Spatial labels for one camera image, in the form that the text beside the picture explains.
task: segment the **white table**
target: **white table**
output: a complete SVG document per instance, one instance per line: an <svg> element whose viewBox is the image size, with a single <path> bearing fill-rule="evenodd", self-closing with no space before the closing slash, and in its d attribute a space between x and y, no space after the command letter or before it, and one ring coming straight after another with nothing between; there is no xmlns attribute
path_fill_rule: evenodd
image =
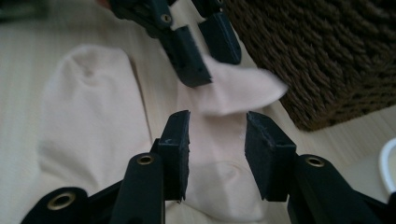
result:
<svg viewBox="0 0 396 224"><path fill-rule="evenodd" d="M93 0L53 0L47 20L0 23L0 168L15 175L12 183L1 181L0 222L16 223L9 217L15 207L10 191L23 198L32 181L29 164L36 159L37 127L41 93L57 62L79 44L118 47L127 52L135 66L152 138L158 137L170 114L176 112L177 77L165 60L159 41L131 21L120 21ZM191 1L179 0L172 8L175 27L192 24L198 47L207 52L196 22L200 20ZM243 66L254 66L244 50ZM298 153L310 153L344 169L377 153L396 136L396 106L313 133L297 130L288 114L276 102L263 109L298 146ZM184 204L171 206L167 223L222 223ZM268 218L258 223L288 223L282 203L272 203Z"/></svg>

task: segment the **brass screw hole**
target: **brass screw hole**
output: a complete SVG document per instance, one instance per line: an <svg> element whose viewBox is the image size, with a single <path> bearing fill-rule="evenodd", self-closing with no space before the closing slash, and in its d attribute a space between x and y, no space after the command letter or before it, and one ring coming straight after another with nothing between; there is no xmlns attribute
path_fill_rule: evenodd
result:
<svg viewBox="0 0 396 224"><path fill-rule="evenodd" d="M163 15L161 15L161 20L164 21L164 22L169 23L169 22L172 21L172 17L167 15L167 14L163 14Z"/></svg>
<svg viewBox="0 0 396 224"><path fill-rule="evenodd" d="M76 199L76 194L72 191L67 191L52 198L47 207L49 210L60 210L69 206Z"/></svg>
<svg viewBox="0 0 396 224"><path fill-rule="evenodd" d="M324 166L324 161L320 160L315 157L308 157L305 159L306 163L310 164L311 166L315 167L323 167Z"/></svg>
<svg viewBox="0 0 396 224"><path fill-rule="evenodd" d="M137 163L139 163L140 165L149 165L152 162L154 162L154 158L152 158L151 156L142 156L137 159Z"/></svg>

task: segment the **cloth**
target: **cloth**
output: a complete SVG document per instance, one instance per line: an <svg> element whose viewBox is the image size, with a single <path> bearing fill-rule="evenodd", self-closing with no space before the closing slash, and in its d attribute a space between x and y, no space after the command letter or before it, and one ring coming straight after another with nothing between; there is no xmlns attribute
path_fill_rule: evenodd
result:
<svg viewBox="0 0 396 224"><path fill-rule="evenodd" d="M189 109L191 176L186 204L231 222L261 220L267 203L245 158L246 113L280 98L286 86L271 73L205 56L213 83L178 84L177 110Z"/></svg>
<svg viewBox="0 0 396 224"><path fill-rule="evenodd" d="M212 84L178 84L176 110L191 111L185 203L221 220L262 219L266 204L244 156L245 114L277 100L286 86L263 70L204 60ZM29 205L60 187L92 195L121 180L128 160L151 147L126 54L97 46L68 53L44 91L40 132L41 172Z"/></svg>

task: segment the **woven basket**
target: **woven basket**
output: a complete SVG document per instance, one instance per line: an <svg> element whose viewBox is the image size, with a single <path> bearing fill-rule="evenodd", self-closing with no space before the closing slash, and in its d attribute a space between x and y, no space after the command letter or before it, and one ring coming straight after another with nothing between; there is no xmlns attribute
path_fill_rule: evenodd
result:
<svg viewBox="0 0 396 224"><path fill-rule="evenodd" d="M280 100L314 131L396 104L393 0L229 0L255 63L290 89Z"/></svg>

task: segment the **metal bolt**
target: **metal bolt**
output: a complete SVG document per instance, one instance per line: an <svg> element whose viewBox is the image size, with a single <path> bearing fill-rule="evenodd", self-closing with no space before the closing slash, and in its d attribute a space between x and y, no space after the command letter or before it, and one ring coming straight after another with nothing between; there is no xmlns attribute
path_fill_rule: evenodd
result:
<svg viewBox="0 0 396 224"><path fill-rule="evenodd" d="M69 206L76 199L76 194L72 191L67 191L52 198L47 207L49 210L60 210Z"/></svg>

